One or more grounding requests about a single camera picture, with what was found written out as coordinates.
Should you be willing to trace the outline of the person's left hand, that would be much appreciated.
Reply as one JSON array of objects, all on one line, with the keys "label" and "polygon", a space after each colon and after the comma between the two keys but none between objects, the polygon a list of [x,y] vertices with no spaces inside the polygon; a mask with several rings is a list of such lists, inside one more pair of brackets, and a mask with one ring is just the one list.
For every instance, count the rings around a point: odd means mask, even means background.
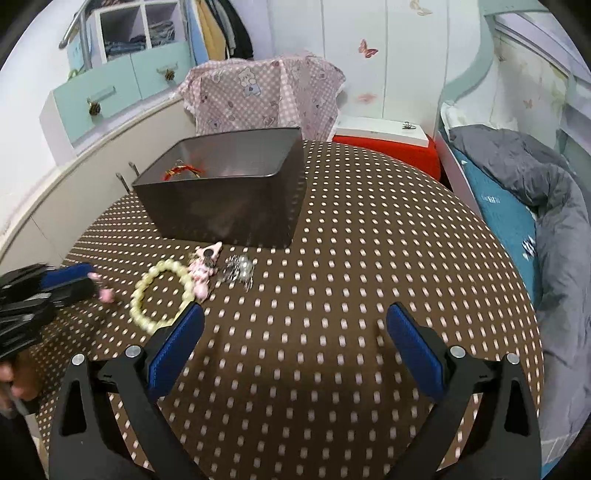
[{"label": "person's left hand", "polygon": [[26,415],[37,413],[43,390],[43,373],[30,350],[1,361],[1,416],[6,419],[20,414],[21,402]]}]

